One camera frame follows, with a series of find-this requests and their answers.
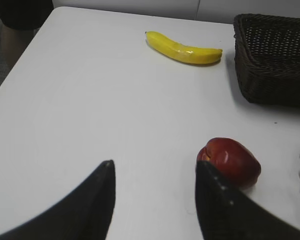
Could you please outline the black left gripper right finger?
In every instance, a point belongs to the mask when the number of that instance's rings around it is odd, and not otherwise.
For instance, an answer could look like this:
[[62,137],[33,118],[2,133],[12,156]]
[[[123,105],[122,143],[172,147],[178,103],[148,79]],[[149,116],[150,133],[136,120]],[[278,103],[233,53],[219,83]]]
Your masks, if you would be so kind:
[[208,161],[195,169],[195,206],[205,240],[300,240],[300,230],[250,200]]

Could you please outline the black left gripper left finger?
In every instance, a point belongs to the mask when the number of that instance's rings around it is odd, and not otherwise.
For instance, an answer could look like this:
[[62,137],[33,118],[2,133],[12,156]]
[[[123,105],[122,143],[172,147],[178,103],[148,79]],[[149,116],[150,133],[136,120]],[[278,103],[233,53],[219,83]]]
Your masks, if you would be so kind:
[[104,240],[115,208],[115,164],[103,161],[51,208],[0,240]]

